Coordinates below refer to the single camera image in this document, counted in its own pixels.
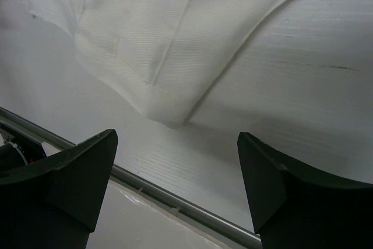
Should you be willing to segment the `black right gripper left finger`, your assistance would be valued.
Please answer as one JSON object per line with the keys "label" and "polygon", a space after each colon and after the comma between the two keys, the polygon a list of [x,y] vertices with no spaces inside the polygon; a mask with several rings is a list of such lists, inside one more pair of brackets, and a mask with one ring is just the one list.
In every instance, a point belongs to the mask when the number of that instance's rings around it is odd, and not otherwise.
{"label": "black right gripper left finger", "polygon": [[1,247],[85,248],[96,229],[118,146],[113,129],[25,162],[1,147]]}

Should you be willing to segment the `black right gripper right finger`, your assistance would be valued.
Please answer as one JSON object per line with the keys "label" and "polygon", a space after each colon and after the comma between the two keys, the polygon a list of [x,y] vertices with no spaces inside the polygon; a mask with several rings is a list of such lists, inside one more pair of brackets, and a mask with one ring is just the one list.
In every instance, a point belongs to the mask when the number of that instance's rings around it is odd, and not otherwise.
{"label": "black right gripper right finger", "polygon": [[371,248],[372,185],[327,173],[242,132],[238,155],[263,248]]}

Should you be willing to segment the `white pleated skirt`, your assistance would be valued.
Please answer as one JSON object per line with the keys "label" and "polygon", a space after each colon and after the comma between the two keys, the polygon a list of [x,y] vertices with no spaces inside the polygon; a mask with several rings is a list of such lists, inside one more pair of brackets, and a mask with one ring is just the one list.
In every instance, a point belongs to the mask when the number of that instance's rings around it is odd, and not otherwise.
{"label": "white pleated skirt", "polygon": [[153,121],[181,125],[252,32],[287,0],[17,0]]}

